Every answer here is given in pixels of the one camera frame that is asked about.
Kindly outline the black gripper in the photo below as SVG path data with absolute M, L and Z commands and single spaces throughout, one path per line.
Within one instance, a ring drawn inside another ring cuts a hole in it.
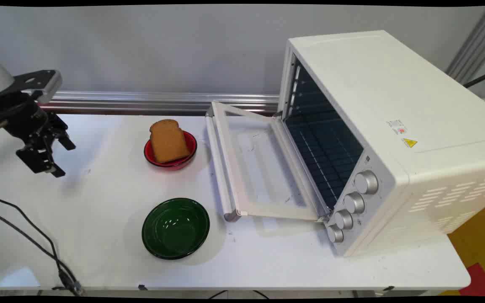
M 66 173 L 53 159 L 52 144 L 57 139 L 66 150 L 76 146 L 66 132 L 66 123 L 56 113 L 46 113 L 38 106 L 44 96 L 42 92 L 0 94 L 0 129 L 25 142 L 16 155 L 35 174 L 62 177 Z

